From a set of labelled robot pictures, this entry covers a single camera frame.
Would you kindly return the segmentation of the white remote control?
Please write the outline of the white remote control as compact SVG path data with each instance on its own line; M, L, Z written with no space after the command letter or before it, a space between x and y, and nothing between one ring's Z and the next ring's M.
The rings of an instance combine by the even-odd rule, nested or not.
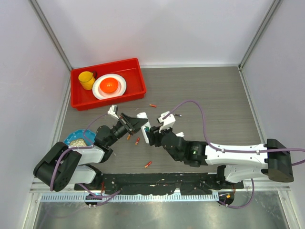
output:
M141 131L142 131L142 134L143 134L145 142L147 144L149 144L149 139L148 139L148 136L147 136L147 132L145 131L145 127L149 127L149 130L150 130L151 124L150 124L150 122L148 120L147 114L146 114L146 112L141 112L141 113L138 113L136 117L137 118L141 118L141 119L147 119L147 123L146 123L146 125L141 127Z

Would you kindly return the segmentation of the white battery cover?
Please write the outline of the white battery cover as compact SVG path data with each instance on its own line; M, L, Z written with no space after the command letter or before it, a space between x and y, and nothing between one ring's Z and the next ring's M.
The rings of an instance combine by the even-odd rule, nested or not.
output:
M183 133L183 132L177 133L176 136L178 136L178 137L184 137L184 133Z

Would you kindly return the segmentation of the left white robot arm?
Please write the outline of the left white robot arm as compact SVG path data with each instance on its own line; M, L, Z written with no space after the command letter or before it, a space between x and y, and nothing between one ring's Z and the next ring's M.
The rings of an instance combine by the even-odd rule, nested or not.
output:
M101 172L90 164L107 161L113 153L113 144L126 134L139 132L147 122L148 118L121 113L112 128L102 125L97 129L94 142L89 146L68 146L64 142L57 142L35 166L33 175L50 191L59 192L69 184L78 183L85 184L90 190L97 190L102 183L99 177Z

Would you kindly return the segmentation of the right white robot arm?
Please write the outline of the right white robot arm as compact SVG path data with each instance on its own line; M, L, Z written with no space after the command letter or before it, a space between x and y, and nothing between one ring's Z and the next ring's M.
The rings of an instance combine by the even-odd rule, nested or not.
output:
M174 161L191 167L217 165L215 182L220 188L251 178L294 181L290 151L275 139L252 146L209 145L204 141L187 141L172 128L161 130L155 126L146 135L151 146L163 147Z

